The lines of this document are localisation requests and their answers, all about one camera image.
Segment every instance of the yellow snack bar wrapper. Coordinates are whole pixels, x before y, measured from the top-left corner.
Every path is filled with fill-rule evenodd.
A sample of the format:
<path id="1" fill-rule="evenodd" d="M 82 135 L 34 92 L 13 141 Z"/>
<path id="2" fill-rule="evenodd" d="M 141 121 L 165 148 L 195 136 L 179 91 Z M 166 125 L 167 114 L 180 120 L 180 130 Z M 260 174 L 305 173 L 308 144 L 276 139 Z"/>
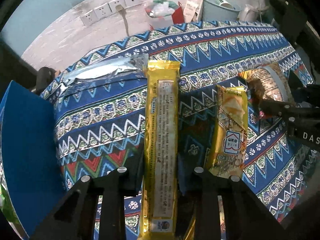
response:
<path id="1" fill-rule="evenodd" d="M 180 62 L 150 60 L 146 71 L 145 172 L 138 239 L 174 239 Z"/>
<path id="2" fill-rule="evenodd" d="M 248 98 L 244 87 L 217 87 L 217 122 L 205 167 L 219 177 L 242 177 L 247 148 Z"/>

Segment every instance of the table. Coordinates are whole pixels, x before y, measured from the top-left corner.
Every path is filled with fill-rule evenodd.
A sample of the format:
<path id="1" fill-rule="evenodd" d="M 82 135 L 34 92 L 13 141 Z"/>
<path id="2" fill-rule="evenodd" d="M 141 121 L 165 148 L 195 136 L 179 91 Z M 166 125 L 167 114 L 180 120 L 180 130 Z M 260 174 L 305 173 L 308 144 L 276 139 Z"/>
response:
<path id="1" fill-rule="evenodd" d="M 279 62 L 304 85 L 313 80 L 278 30 L 258 22 L 197 22 L 146 31 L 92 50 L 69 66 L 41 96 L 54 104 L 57 157 L 66 189 L 83 175 L 107 175 L 134 155 L 144 140 L 146 79 L 126 80 L 59 98 L 64 73 L 106 58 L 148 53 L 181 62 L 178 152 L 204 165 L 211 147 L 216 84 L 245 85 L 237 73 Z M 279 118 L 257 121 L 248 106 L 249 128 L 243 181 L 279 221 L 293 208 L 313 172 L 316 152 L 287 139 Z M 127 239 L 139 234 L 141 195 L 127 197 Z M 97 211 L 95 237 L 99 230 Z"/>

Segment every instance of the gold packaging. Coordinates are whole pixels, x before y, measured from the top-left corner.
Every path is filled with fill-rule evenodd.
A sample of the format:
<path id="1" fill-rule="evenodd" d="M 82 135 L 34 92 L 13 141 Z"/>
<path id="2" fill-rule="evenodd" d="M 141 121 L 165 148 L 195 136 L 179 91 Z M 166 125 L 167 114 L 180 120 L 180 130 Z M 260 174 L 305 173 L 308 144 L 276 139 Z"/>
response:
<path id="1" fill-rule="evenodd" d="M 262 99 L 294 103 L 288 81 L 277 62 L 238 75 L 248 82 L 257 103 Z"/>
<path id="2" fill-rule="evenodd" d="M 242 177 L 247 148 L 248 98 L 244 87 L 217 87 L 217 122 L 205 166 L 219 177 Z"/>
<path id="3" fill-rule="evenodd" d="M 139 239 L 174 239 L 180 62 L 150 60 Z"/>

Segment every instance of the metal screw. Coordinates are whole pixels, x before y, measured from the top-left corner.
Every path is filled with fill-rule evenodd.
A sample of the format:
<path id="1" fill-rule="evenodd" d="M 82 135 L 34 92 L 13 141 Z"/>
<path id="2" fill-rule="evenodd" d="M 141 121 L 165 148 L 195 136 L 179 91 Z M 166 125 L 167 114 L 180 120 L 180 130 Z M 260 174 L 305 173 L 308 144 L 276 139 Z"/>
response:
<path id="1" fill-rule="evenodd" d="M 240 177 L 237 176 L 237 175 L 232 175 L 231 176 L 231 180 L 234 181 L 234 182 L 238 182 L 238 181 L 240 181 Z"/>
<path id="2" fill-rule="evenodd" d="M 195 167 L 195 172 L 196 173 L 202 173 L 203 172 L 203 168 L 202 167 Z"/>
<path id="3" fill-rule="evenodd" d="M 84 175 L 84 176 L 81 177 L 81 181 L 82 182 L 87 182 L 89 180 L 90 180 L 90 176 L 89 175 Z"/>
<path id="4" fill-rule="evenodd" d="M 121 166 L 121 167 L 119 167 L 119 168 L 117 169 L 117 171 L 118 171 L 119 173 L 124 173 L 124 172 L 127 171 L 127 168 L 124 167 L 124 166 Z"/>

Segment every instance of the gray container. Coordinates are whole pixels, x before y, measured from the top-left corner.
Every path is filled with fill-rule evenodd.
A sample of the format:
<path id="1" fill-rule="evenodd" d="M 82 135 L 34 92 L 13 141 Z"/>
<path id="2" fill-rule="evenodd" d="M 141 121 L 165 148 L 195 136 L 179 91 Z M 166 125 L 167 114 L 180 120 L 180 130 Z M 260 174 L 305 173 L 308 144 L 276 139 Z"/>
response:
<path id="1" fill-rule="evenodd" d="M 220 6 L 219 0 L 204 0 L 203 2 L 203 20 L 207 22 L 211 21 L 236 21 L 241 11 L 233 1 L 228 2 L 233 6 L 233 9 Z"/>

